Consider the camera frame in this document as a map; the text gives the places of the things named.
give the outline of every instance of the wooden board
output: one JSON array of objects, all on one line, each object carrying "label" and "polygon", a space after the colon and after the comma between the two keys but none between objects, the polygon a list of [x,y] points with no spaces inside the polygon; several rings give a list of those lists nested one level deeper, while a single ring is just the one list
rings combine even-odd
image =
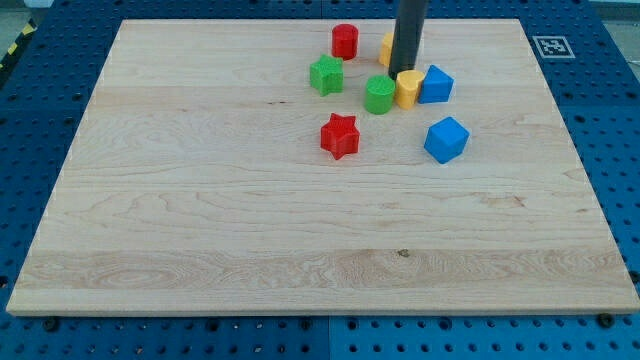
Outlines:
[{"label": "wooden board", "polygon": [[[363,109],[391,21],[125,21],[7,307],[14,315],[569,314],[638,297],[522,28],[429,20],[448,104]],[[360,153],[320,149],[355,114]],[[422,148],[455,116],[446,166]]]}]

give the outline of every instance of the green cylinder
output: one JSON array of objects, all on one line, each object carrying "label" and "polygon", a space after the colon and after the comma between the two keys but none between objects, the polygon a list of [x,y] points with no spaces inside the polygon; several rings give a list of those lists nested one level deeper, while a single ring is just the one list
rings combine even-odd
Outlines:
[{"label": "green cylinder", "polygon": [[367,80],[364,108],[376,115],[387,113],[393,106],[396,83],[387,75],[372,76]]}]

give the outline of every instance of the red cylinder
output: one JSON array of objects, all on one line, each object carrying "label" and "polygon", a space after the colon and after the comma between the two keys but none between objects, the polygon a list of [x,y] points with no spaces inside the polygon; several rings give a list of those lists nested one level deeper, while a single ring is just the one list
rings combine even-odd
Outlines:
[{"label": "red cylinder", "polygon": [[351,60],[358,53],[358,28],[351,24],[340,24],[333,28],[331,55],[342,60]]}]

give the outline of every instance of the blue pegboard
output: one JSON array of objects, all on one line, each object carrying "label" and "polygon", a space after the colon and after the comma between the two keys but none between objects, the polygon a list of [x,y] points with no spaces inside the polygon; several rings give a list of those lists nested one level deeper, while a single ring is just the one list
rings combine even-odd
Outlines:
[{"label": "blue pegboard", "polygon": [[[0,92],[3,309],[122,19],[393,18],[396,8],[397,0],[57,0]],[[575,59],[534,54],[623,257],[640,269],[640,85],[588,2],[432,0],[429,17],[518,18],[530,41],[567,39]],[[638,315],[610,328],[595,316],[62,318],[47,332],[46,320],[1,312],[0,359],[640,357]]]}]

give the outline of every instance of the blue cube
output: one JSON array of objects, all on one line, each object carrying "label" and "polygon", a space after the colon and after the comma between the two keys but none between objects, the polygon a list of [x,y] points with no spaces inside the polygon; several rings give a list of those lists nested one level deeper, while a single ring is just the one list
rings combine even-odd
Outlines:
[{"label": "blue cube", "polygon": [[437,66],[431,65],[422,82],[422,90],[418,97],[420,104],[447,102],[453,88],[453,78]]},{"label": "blue cube", "polygon": [[469,139],[469,131],[456,119],[448,117],[429,127],[424,149],[440,164],[444,164],[462,154],[467,139]]}]

